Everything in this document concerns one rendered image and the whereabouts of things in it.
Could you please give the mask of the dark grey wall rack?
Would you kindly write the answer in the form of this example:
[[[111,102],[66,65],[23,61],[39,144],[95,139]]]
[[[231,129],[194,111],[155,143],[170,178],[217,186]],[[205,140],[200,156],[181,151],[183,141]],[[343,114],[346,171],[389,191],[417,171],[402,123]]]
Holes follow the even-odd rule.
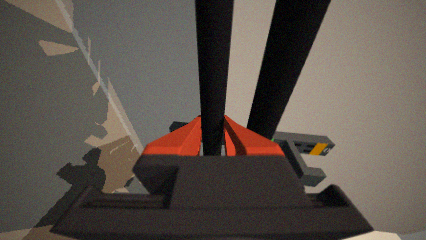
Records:
[[[174,121],[169,130],[172,132],[186,124]],[[272,141],[280,146],[303,186],[315,187],[327,177],[321,168],[307,167],[300,155],[326,156],[335,146],[327,136],[276,131]]]

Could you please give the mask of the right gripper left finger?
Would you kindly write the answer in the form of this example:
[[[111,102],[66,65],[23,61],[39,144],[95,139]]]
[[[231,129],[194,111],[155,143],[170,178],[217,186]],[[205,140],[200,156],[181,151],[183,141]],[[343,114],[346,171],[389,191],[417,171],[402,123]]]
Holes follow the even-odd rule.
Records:
[[[178,154],[179,156],[200,156],[201,140],[202,122],[201,115],[199,115],[190,123],[148,143],[141,155]]]

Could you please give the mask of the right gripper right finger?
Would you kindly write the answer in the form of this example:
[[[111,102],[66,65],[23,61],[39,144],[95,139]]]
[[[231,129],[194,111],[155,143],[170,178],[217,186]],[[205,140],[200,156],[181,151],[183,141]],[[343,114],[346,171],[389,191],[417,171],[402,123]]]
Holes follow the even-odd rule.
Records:
[[[223,137],[226,156],[238,155],[282,155],[280,146],[237,124],[227,115],[224,115]],[[231,140],[231,138],[232,140]],[[233,144],[233,142],[234,144]],[[235,155],[236,148],[236,155]]]

